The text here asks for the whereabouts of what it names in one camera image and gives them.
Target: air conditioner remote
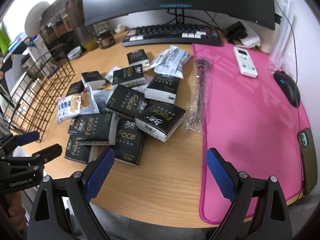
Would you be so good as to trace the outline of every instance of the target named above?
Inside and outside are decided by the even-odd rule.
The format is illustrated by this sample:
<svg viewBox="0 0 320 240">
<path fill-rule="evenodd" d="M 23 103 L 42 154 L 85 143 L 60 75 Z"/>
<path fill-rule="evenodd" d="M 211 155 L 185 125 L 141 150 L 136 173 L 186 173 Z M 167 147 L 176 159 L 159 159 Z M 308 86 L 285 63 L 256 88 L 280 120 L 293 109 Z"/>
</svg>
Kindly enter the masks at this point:
<svg viewBox="0 0 320 240">
<path fill-rule="evenodd" d="M 240 73 L 244 76 L 256 78 L 258 72 L 251 60 L 249 52 L 246 49 L 234 47 L 233 51 L 236 55 Z"/>
</svg>

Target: wrapped biscuit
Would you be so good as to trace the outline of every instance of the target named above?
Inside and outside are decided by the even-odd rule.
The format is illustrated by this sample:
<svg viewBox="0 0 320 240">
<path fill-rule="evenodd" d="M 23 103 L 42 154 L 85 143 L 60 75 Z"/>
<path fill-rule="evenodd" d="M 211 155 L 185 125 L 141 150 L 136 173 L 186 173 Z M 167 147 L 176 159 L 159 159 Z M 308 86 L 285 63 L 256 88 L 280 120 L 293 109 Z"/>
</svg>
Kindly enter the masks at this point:
<svg viewBox="0 0 320 240">
<path fill-rule="evenodd" d="M 99 109 L 93 99 L 92 89 L 88 86 L 81 94 L 59 98 L 57 123 L 78 115 L 98 113 Z"/>
</svg>

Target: wire basket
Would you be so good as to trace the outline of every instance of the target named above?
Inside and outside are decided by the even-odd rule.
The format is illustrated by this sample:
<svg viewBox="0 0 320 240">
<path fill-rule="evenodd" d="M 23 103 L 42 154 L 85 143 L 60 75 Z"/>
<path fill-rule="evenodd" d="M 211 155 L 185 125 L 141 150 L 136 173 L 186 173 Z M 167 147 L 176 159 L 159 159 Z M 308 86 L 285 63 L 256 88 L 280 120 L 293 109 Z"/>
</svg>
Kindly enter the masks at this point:
<svg viewBox="0 0 320 240">
<path fill-rule="evenodd" d="M 40 142 L 60 96 L 75 72 L 59 50 L 39 58 L 17 81 L 4 111 L 7 128 L 18 134 L 38 131 Z"/>
</svg>

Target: phone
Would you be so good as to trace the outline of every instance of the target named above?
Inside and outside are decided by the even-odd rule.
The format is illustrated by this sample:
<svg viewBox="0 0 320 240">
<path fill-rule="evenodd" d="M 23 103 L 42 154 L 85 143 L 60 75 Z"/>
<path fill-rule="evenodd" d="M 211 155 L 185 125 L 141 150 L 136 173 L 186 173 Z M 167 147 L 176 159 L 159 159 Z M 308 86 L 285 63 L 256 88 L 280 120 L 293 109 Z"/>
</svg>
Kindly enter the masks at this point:
<svg viewBox="0 0 320 240">
<path fill-rule="evenodd" d="M 303 194 L 308 195 L 318 182 L 316 149 L 310 128 L 298 132 L 298 142 L 303 166 Z"/>
</svg>

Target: black mouse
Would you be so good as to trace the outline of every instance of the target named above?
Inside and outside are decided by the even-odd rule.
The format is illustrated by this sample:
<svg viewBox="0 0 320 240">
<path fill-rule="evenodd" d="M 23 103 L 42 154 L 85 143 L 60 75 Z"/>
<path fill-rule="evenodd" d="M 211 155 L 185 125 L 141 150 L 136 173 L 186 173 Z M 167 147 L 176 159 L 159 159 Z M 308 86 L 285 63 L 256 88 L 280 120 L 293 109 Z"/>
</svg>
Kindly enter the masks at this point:
<svg viewBox="0 0 320 240">
<path fill-rule="evenodd" d="M 275 79 L 279 87 L 282 89 L 290 104 L 294 107 L 298 107 L 300 105 L 300 92 L 296 85 L 296 82 L 286 73 L 284 73 L 284 71 L 276 70 L 273 74 L 273 78 Z"/>
</svg>

